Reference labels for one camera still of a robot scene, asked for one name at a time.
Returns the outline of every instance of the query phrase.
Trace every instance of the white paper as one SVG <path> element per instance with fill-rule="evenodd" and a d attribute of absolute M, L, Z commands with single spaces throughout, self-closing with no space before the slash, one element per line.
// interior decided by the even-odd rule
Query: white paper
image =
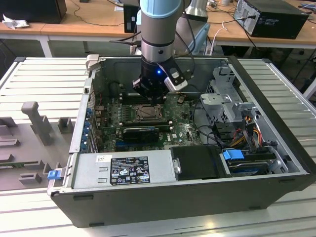
<path fill-rule="evenodd" d="M 112 155 L 97 156 L 96 162 L 111 162 Z"/>
<path fill-rule="evenodd" d="M 13 20 L 11 18 L 6 17 L 3 15 L 3 21 L 2 23 L 5 24 L 8 28 L 14 29 L 15 28 L 23 28 L 23 27 L 28 27 L 30 26 L 27 21 L 25 20 Z"/>

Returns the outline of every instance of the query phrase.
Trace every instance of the black cover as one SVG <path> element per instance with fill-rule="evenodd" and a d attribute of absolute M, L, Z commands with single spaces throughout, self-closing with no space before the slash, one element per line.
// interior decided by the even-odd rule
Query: black cover
<path fill-rule="evenodd" d="M 59 24 L 67 11 L 65 0 L 0 0 L 2 15 L 15 20 Z"/>
<path fill-rule="evenodd" d="M 177 180 L 225 178 L 225 172 L 216 146 L 183 146 L 171 148 L 172 159 L 178 159 L 181 174 Z"/>
<path fill-rule="evenodd" d="M 124 8 L 124 32 L 136 33 L 137 13 L 140 9 L 138 6 L 123 5 Z"/>

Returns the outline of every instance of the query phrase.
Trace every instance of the computer case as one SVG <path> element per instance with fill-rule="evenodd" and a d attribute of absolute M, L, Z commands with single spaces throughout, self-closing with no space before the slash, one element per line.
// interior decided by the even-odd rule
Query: computer case
<path fill-rule="evenodd" d="M 239 0 L 234 13 L 250 36 L 280 39 L 296 39 L 308 16 L 281 0 Z"/>
<path fill-rule="evenodd" d="M 15 20 L 59 24 L 67 11 L 65 0 L 1 0 L 0 20 L 3 14 Z"/>

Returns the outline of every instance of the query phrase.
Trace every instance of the desk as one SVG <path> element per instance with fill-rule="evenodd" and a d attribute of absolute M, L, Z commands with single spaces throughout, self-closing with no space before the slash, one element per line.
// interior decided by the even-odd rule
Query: desk
<path fill-rule="evenodd" d="M 50 40 L 70 41 L 110 41 L 127 37 L 131 34 L 124 32 L 123 12 L 114 11 L 115 6 L 105 0 L 91 0 L 81 3 L 79 0 L 66 0 L 67 13 L 60 24 L 31 23 L 29 28 L 12 30 L 0 24 L 0 39 L 38 40 L 45 57 L 52 57 L 48 42 Z M 96 24 L 118 25 L 98 26 Z"/>
<path fill-rule="evenodd" d="M 297 7 L 301 1 L 287 0 L 290 4 Z M 220 6 L 219 9 L 224 11 L 233 11 L 235 6 L 231 3 L 229 6 Z M 233 17 L 225 12 L 208 12 L 208 22 L 222 22 L 231 21 Z M 231 46 L 253 46 L 249 41 L 246 33 L 237 22 L 225 24 L 228 29 L 221 30 L 215 39 L 217 45 L 231 45 Z M 208 36 L 213 39 L 216 32 L 222 28 L 221 24 L 211 24 Z M 316 47 L 316 24 L 306 21 L 303 28 L 296 39 L 273 39 L 273 38 L 255 38 L 251 40 L 257 47 L 270 47 L 270 48 L 315 48 Z"/>
<path fill-rule="evenodd" d="M 288 0 L 294 6 L 301 2 Z M 91 0 L 89 3 L 80 3 L 79 0 L 66 0 L 67 13 L 61 24 L 31 23 L 31 27 L 24 29 L 8 29 L 0 24 L 0 39 L 39 40 L 46 57 L 52 57 L 49 44 L 50 40 L 71 41 L 110 41 L 129 36 L 124 32 L 124 25 L 98 26 L 81 21 L 74 16 L 74 11 L 80 6 L 77 15 L 85 21 L 97 24 L 118 25 L 123 23 L 123 12 L 115 12 L 114 5 L 105 0 Z M 220 6 L 223 10 L 233 10 L 233 4 Z M 208 13 L 209 22 L 222 22 L 232 20 L 232 16 L 225 12 Z M 247 38 L 242 27 L 237 22 L 225 25 L 228 31 L 222 30 L 216 37 L 216 45 L 253 46 Z M 211 24 L 209 36 L 214 38 L 215 33 L 221 28 L 221 24 Z M 316 24 L 306 22 L 297 39 L 270 39 L 252 38 L 258 47 L 282 47 L 282 48 L 315 48 Z"/>

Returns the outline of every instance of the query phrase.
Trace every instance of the floor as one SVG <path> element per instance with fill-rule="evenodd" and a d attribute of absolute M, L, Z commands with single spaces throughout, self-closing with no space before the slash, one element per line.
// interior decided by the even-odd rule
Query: floor
<path fill-rule="evenodd" d="M 27 57 L 43 57 L 43 51 L 40 43 L 36 40 L 17 40 L 7 39 L 4 40 L 5 45 L 14 53 L 14 55 L 0 42 L 0 78 L 6 72 L 6 69 L 12 64 L 15 56 L 27 56 Z M 115 44 L 109 42 L 89 42 L 88 43 L 90 53 L 97 53 L 102 56 L 122 56 L 129 55 L 129 46 L 123 44 Z M 83 43 L 80 41 L 51 41 L 50 47 L 55 57 L 86 57 L 87 53 L 84 52 Z M 216 52 L 221 52 L 220 47 L 215 47 Z M 309 58 L 313 50 L 307 49 L 294 49 L 290 56 L 286 59 L 280 70 L 288 79 L 295 78 L 302 65 Z M 273 49 L 272 57 L 274 60 L 278 60 L 279 55 L 282 55 L 282 49 Z M 301 88 L 304 81 L 308 79 L 315 70 L 316 64 L 308 62 L 304 70 L 298 76 L 298 79 L 294 82 L 297 88 Z"/>

